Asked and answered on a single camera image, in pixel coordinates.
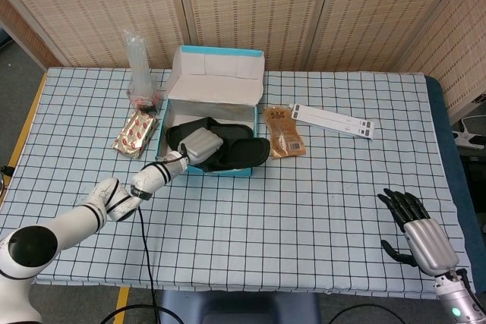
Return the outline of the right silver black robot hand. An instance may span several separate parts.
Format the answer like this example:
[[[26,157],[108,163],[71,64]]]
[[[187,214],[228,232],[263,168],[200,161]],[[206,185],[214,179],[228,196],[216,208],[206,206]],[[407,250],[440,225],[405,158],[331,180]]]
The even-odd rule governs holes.
[[[386,240],[380,244],[387,255],[401,264],[418,267],[431,277],[446,275],[456,269],[459,257],[445,231],[431,218],[419,198],[409,192],[401,193],[385,188],[377,198],[390,211],[403,233],[410,253],[400,253]]]

